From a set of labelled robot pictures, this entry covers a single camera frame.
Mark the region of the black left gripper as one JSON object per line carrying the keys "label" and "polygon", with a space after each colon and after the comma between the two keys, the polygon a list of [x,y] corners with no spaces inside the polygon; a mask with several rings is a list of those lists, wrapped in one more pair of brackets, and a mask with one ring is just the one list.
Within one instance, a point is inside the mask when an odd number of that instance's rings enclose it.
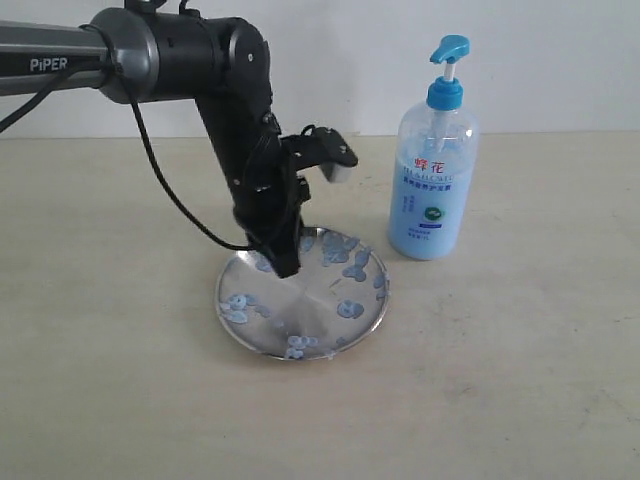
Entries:
{"label": "black left gripper", "polygon": [[304,228],[301,205],[310,199],[309,186],[294,167],[280,166],[263,185],[236,188],[233,215],[249,248],[258,250],[279,278],[300,268],[300,241]]}

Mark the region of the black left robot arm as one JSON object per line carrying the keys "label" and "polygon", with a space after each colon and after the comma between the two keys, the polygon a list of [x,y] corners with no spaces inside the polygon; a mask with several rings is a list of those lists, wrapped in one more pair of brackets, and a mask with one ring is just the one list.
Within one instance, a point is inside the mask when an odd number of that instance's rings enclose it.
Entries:
{"label": "black left robot arm", "polygon": [[3,119],[8,128],[56,90],[93,88],[138,109],[191,100],[204,123],[244,230],[282,278],[295,275],[310,193],[300,177],[317,138],[283,136],[272,112],[270,51],[249,22],[167,14],[157,1],[107,8],[76,28],[5,22],[1,92],[28,102]]}

